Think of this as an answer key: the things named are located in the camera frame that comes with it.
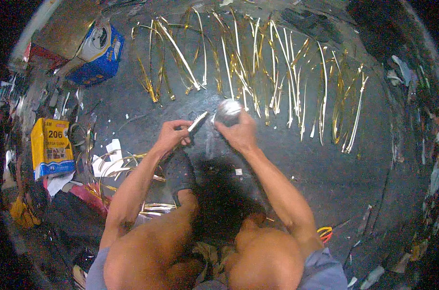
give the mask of number 206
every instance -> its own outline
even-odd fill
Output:
[[[49,138],[62,138],[63,133],[60,131],[49,131]]]

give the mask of man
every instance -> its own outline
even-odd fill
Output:
[[[93,289],[346,289],[342,265],[316,233],[313,213],[302,194],[258,148],[255,121],[245,111],[240,123],[215,123],[229,144],[258,176],[268,199],[289,233],[260,228],[263,219],[247,217],[236,237],[236,252],[226,261],[227,286],[216,281],[194,285],[204,267],[195,255],[180,258],[198,213],[194,176],[187,155],[172,153],[164,167],[174,189],[176,210],[127,232],[145,199],[155,168],[179,143],[190,140],[190,121],[163,124],[158,141],[113,196],[100,250],[86,281]]]

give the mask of forearm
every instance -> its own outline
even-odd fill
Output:
[[[106,223],[134,223],[163,152],[152,148],[112,198]]]
[[[242,152],[253,168],[274,211],[286,225],[295,232],[301,227],[315,228],[313,213],[304,196],[274,166],[259,148]]]

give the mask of blue box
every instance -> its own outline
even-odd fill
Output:
[[[115,76],[123,50],[124,37],[108,22],[92,24],[77,53],[85,61],[66,78],[89,87]]]

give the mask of blade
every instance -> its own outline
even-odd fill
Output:
[[[188,131],[191,132],[195,126],[197,126],[197,124],[203,119],[205,118],[206,114],[208,114],[207,111],[203,112],[200,116],[198,116],[192,123],[192,125],[190,125],[190,127],[188,128]]]

